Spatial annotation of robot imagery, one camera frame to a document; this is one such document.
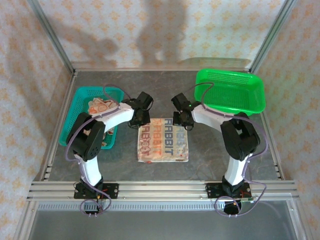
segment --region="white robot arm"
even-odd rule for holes
[[[118,111],[110,115],[97,118],[97,121],[104,123],[105,127],[103,133],[105,134],[109,129],[112,129],[121,123],[129,122],[130,120],[132,120],[134,112],[135,111],[131,106],[121,102]],[[98,167],[98,157],[95,156],[93,159],[88,159],[87,161],[84,161],[78,154],[75,154],[75,157],[80,158],[81,160],[80,168],[81,173],[83,174],[81,176],[81,179],[86,179],[86,181],[92,186],[95,186],[97,183],[99,183],[102,179],[102,176]]]
[[[222,133],[225,148],[230,155],[226,173],[222,178],[223,190],[232,196],[233,192],[244,183],[242,176],[246,160],[253,155],[260,138],[251,123],[237,120],[237,116],[248,118],[245,113],[234,115],[234,118],[225,117],[229,113],[214,114],[203,108],[201,102],[191,103],[182,94],[171,99],[178,110],[173,114],[173,125],[183,126],[187,130],[192,129],[194,123],[205,124]]]
[[[116,111],[110,109],[93,116],[85,112],[79,114],[67,137],[68,143],[83,123],[97,115],[102,116],[84,126],[70,146],[74,156],[80,160],[80,181],[88,190],[91,191],[88,184],[99,190],[101,190],[103,184],[97,155],[101,149],[104,134],[109,129],[124,122],[128,122],[130,127],[140,127],[150,123],[148,106],[152,101],[153,98],[150,95],[142,92],[137,99],[132,98],[122,101]]]

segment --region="patterned wallpaper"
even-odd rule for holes
[[[0,11],[0,240],[9,240],[71,76],[26,0],[2,0]]]
[[[285,0],[39,0],[75,68],[249,68]]]
[[[320,2],[300,0],[260,67],[283,170],[320,236]]]

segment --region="wire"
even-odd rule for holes
[[[252,197],[250,193],[241,190],[241,198],[244,198],[245,195],[247,195],[250,198]]]
[[[184,126],[184,129],[189,132],[192,129],[194,129],[194,126]]]
[[[254,159],[254,158],[257,158],[263,154],[265,154],[269,148],[269,143],[268,143],[268,139],[267,139],[267,135],[266,135],[266,132],[265,130],[259,125],[257,124],[255,121],[252,121],[251,119],[248,119],[248,118],[245,118],[245,117],[241,117],[241,116],[234,116],[234,115],[228,115],[228,114],[224,114],[222,112],[219,112],[219,111],[215,111],[213,110],[212,108],[209,108],[209,107],[206,107],[206,105],[204,104],[204,101],[205,101],[205,95],[207,94],[207,92],[215,85],[213,82],[202,82],[202,83],[198,83],[196,85],[194,85],[192,88],[189,88],[187,91],[195,88],[196,86],[199,86],[199,85],[204,85],[204,84],[210,84],[211,86],[209,86],[205,91],[204,93],[202,94],[202,97],[201,97],[201,105],[202,107],[210,112],[210,113],[213,113],[213,114],[216,114],[218,116],[222,116],[224,118],[232,118],[232,119],[237,119],[237,120],[242,120],[242,121],[246,121],[248,123],[251,123],[255,128],[257,128],[259,130],[259,132],[262,134],[263,138],[264,138],[264,142],[265,142],[265,147],[264,149],[259,152],[259,153],[256,153],[254,155],[252,155],[251,157],[248,157],[247,160],[245,161],[245,164],[244,164],[244,167],[243,167],[243,171],[241,173],[241,176],[243,177],[243,179],[249,183],[249,184],[260,184],[260,185],[263,185],[263,190],[262,190],[262,193],[260,194],[260,196],[257,198],[257,200],[255,201],[255,203],[253,204],[253,206],[246,212],[244,213],[240,213],[240,214],[234,214],[234,215],[226,215],[226,214],[222,214],[220,213],[218,210],[217,210],[217,203],[220,199],[222,198],[229,198],[229,199],[232,199],[232,201],[234,203],[236,203],[237,205],[237,208],[239,207],[238,203],[236,202],[236,200],[230,196],[220,196],[218,197],[215,202],[214,202],[214,209],[216,211],[217,214],[219,214],[220,216],[223,216],[223,217],[239,217],[239,216],[243,216],[243,215],[246,215],[248,214],[249,212],[252,211],[252,209],[255,208],[255,206],[258,204],[258,202],[260,201],[260,199],[262,198],[262,196],[264,195],[266,189],[267,189],[267,185],[263,182],[258,182],[258,181],[252,181],[252,180],[249,180],[246,178],[246,170],[247,170],[247,167],[248,167],[248,164],[250,163],[251,159]]]
[[[107,188],[106,188],[106,189],[104,189],[104,190],[102,190],[102,192],[106,192],[106,191],[108,191],[108,189],[107,189]],[[101,201],[102,201],[102,199],[103,199],[103,198],[104,198],[104,196],[102,195],[102,196],[101,196],[101,198],[100,198],[100,199],[101,199]]]
[[[76,181],[76,182],[73,183],[74,189],[76,189],[76,185],[75,185],[75,184],[80,184],[80,182],[79,182],[79,181]]]
[[[75,131],[75,133],[73,134],[73,136],[70,138],[69,143],[66,145],[65,152],[64,152],[64,158],[65,158],[65,160],[67,160],[68,162],[77,162],[77,163],[79,164],[79,163],[81,162],[79,159],[77,159],[77,158],[72,158],[72,159],[70,159],[70,158],[68,157],[69,149],[70,149],[72,143],[74,142],[76,136],[80,133],[80,131],[81,131],[86,125],[88,125],[89,123],[91,123],[93,120],[96,120],[96,119],[98,119],[98,118],[103,118],[103,117],[105,117],[105,116],[107,116],[107,115],[110,115],[110,114],[113,114],[113,113],[115,113],[115,112],[117,112],[117,111],[119,111],[119,107],[114,107],[114,108],[110,109],[109,111],[104,112],[104,113],[101,114],[101,115],[96,115],[96,116],[90,118],[89,120],[85,121],[85,122]]]
[[[139,129],[139,126],[131,126],[129,122],[127,122],[127,125],[131,129],[134,129],[134,130],[138,130]]]
[[[113,97],[111,97],[111,96],[106,92],[106,88],[107,88],[107,87],[114,87],[114,88],[120,89],[122,92],[124,92],[124,93],[128,96],[129,99],[131,99],[130,95],[129,95],[125,90],[123,90],[122,88],[120,88],[120,87],[118,87],[118,86],[116,86],[116,85],[114,85],[114,84],[105,84],[105,85],[103,86],[103,93],[104,93],[104,95],[105,95],[107,98],[109,98],[110,100],[114,101],[118,106],[120,105],[120,103],[119,103],[118,101],[116,101]]]
[[[99,208],[100,205],[99,205],[95,200],[93,200],[93,199],[91,199],[91,198],[90,198],[90,199],[85,199],[84,201],[81,202],[81,204],[80,204],[80,212],[81,212],[82,214],[84,214],[84,215],[89,215],[89,217],[90,217],[90,216],[91,216],[91,213],[87,214],[86,211],[83,209],[83,206],[84,206],[84,204],[85,204],[86,202],[93,202],[93,203],[97,206],[97,208]]]

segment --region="gray tabletop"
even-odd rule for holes
[[[136,98],[141,91],[150,94],[154,103],[149,111],[151,118],[172,118],[175,107],[171,98],[195,84],[196,71],[96,71],[79,72],[72,94],[83,86],[116,84]],[[185,94],[193,100],[193,92]],[[260,125],[259,114],[250,118]],[[264,147],[264,141],[257,151]],[[196,123],[188,132],[189,161],[141,163],[137,158],[138,131],[127,123],[118,126],[115,144],[110,150],[101,150],[98,155],[100,172],[105,181],[216,181],[227,170],[229,155],[220,132]],[[78,181],[80,172],[76,163],[66,162],[65,147],[59,145],[53,161],[49,181]],[[255,158],[250,163],[246,176],[253,180],[276,180],[277,173],[271,152]]]

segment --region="green basket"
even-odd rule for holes
[[[119,88],[106,87],[105,91],[118,102],[121,102],[124,99],[125,94]],[[80,113],[88,112],[88,103],[93,98],[102,98],[103,100],[108,99],[103,92],[102,86],[83,86],[79,87],[76,90],[68,115],[65,119],[62,132],[60,134],[59,143],[62,146],[67,146],[67,137],[71,131],[72,126],[74,125]],[[114,128],[113,135],[106,135],[104,139],[106,146],[102,146],[101,149],[111,149],[113,147],[116,140],[117,129],[118,127],[116,126]]]
[[[253,74],[216,69],[202,69],[196,75],[195,83],[212,82],[214,86],[206,93],[204,103],[222,112],[248,116],[261,113],[266,107],[264,83]],[[194,98],[201,101],[209,87],[199,85],[194,90]]]

